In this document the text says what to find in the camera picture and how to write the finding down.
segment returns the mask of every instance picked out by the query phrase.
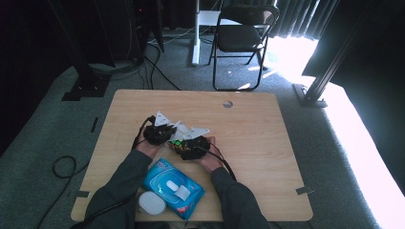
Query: white desk leg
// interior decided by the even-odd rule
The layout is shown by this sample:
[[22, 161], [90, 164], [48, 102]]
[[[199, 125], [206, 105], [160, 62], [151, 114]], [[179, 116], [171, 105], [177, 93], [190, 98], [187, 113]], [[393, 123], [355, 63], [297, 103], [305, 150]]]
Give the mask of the white desk leg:
[[199, 65], [199, 60], [200, 60], [200, 21], [199, 21], [199, 15], [200, 15], [200, 0], [196, 0], [196, 35], [194, 38], [194, 50], [193, 50], [193, 66], [198, 66]]

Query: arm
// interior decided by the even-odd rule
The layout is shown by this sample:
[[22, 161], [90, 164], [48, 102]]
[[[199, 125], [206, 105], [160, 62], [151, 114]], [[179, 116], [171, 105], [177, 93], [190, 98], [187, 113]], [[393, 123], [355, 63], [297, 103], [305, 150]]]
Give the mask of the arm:
[[[215, 137], [209, 137], [208, 140], [215, 145]], [[211, 147], [210, 152], [220, 155], [215, 147]], [[226, 228], [270, 228], [253, 193], [243, 184], [233, 180], [216, 157], [206, 154], [196, 162], [211, 174], [212, 184], [221, 201]]]
[[129, 201], [97, 217], [86, 228], [135, 227], [135, 209], [137, 205], [135, 194], [148, 172], [149, 164], [160, 147], [150, 145], [147, 141], [144, 141], [143, 135], [141, 135], [136, 149], [133, 149], [118, 166], [107, 184], [95, 192], [87, 207], [86, 218], [127, 198], [129, 198]]

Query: chair leg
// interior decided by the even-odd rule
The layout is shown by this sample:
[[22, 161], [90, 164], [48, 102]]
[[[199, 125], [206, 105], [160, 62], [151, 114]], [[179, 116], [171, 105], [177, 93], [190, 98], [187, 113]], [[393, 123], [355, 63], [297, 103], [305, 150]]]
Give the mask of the chair leg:
[[212, 50], [211, 50], [211, 55], [212, 52], [214, 52], [214, 71], [212, 73], [212, 87], [218, 91], [219, 89], [216, 86], [216, 75], [217, 75], [217, 47], [214, 47], [215, 43], [212, 44]]
[[257, 52], [254, 52], [251, 56], [250, 56], [250, 58], [249, 58], [249, 60], [247, 60], [247, 65], [248, 64], [250, 64], [250, 61], [253, 59], [253, 56], [256, 54]]
[[214, 36], [214, 39], [212, 41], [212, 46], [211, 46], [211, 54], [209, 55], [209, 59], [208, 59], [208, 65], [211, 65], [211, 58], [212, 58], [212, 53], [214, 51], [214, 46], [217, 42], [216, 36]]
[[258, 78], [257, 78], [257, 83], [256, 83], [256, 85], [252, 88], [252, 90], [255, 90], [255, 89], [259, 86], [260, 80], [262, 79], [263, 64], [265, 63], [265, 58], [266, 58], [267, 42], [268, 42], [268, 39], [266, 40], [265, 46], [264, 46], [264, 48], [263, 48], [263, 55], [262, 55], [262, 58], [259, 60], [259, 62], [260, 62], [260, 69], [259, 69], [259, 76], [258, 76]]

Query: chair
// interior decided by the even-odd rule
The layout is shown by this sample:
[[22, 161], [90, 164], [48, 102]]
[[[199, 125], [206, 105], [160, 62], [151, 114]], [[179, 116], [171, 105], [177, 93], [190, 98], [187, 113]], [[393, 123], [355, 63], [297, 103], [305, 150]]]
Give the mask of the chair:
[[[221, 11], [218, 17], [217, 28], [215, 30], [211, 54], [208, 61], [208, 65], [210, 65], [211, 59], [214, 58], [212, 86], [216, 91], [253, 91], [259, 86], [260, 79], [262, 77], [263, 63], [266, 56], [265, 53], [269, 32], [276, 24], [278, 16], [279, 10], [276, 7], [270, 5], [230, 5]], [[224, 19], [236, 23], [224, 23]], [[252, 52], [252, 54], [241, 55], [239, 53], [238, 55], [218, 56], [217, 49], [222, 52]], [[248, 65], [253, 56], [256, 53], [260, 54], [260, 52], [263, 52], [263, 56], [262, 58], [259, 58], [260, 70], [255, 86], [243, 89], [220, 89], [217, 87], [216, 73], [218, 57], [249, 57], [249, 60], [246, 63]]]

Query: desk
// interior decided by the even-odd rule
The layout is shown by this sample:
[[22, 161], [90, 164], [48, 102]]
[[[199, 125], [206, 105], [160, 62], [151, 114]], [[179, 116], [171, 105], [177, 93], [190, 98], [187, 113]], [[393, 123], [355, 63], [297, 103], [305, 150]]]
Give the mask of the desk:
[[[233, 106], [226, 108], [224, 104], [229, 102]], [[304, 184], [274, 94], [119, 90], [80, 188], [90, 196], [76, 199], [73, 220], [83, 220], [93, 193], [128, 155], [144, 119], [157, 111], [172, 122], [181, 120], [188, 128], [209, 129], [205, 136], [217, 138], [217, 146], [236, 178], [253, 192], [268, 220], [304, 221], [312, 217], [307, 194], [296, 193]], [[222, 220], [219, 199], [201, 166], [181, 160], [167, 146], [160, 149], [155, 161], [160, 157], [206, 191], [190, 221]], [[181, 221], [171, 210], [157, 217], [137, 210], [136, 220]]]

